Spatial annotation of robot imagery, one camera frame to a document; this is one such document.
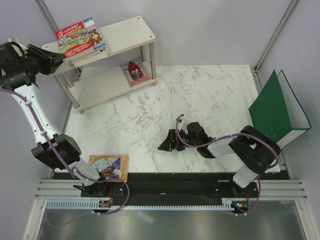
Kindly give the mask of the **red Treehouse book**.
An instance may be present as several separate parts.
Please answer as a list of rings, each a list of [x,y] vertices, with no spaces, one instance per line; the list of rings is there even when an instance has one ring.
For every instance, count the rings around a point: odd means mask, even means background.
[[[66,61],[73,61],[95,51],[82,21],[55,33],[58,48]]]

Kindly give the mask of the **dog picture book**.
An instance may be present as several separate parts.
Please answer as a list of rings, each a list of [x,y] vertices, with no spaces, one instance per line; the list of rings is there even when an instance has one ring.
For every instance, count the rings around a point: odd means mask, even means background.
[[[103,41],[102,36],[98,32],[98,28],[92,17],[86,18],[82,21],[86,32],[88,33],[89,39],[92,42],[95,50],[105,49],[106,44]]]

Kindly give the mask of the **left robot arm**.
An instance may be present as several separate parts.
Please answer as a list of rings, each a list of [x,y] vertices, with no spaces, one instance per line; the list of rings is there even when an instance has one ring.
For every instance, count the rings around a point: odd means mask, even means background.
[[[36,75],[53,74],[63,63],[64,55],[36,47],[22,46],[11,41],[0,45],[0,90],[9,93],[26,116],[32,128],[36,147],[32,155],[55,170],[67,170],[73,178],[82,180],[85,187],[99,197],[110,191],[108,182],[102,180],[98,170],[81,157],[76,141],[62,133],[47,117],[41,101]]]

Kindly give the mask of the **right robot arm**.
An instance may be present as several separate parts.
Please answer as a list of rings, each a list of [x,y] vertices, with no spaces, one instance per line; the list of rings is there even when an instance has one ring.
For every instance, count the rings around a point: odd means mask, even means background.
[[[179,120],[176,128],[168,131],[166,139],[157,149],[179,152],[185,148],[195,148],[205,159],[235,154],[242,161],[242,166],[229,184],[229,191],[235,197],[242,196],[250,182],[272,168],[281,153],[277,143],[249,125],[239,134],[220,138],[208,136],[198,122],[189,123],[186,131],[181,129],[181,125]]]

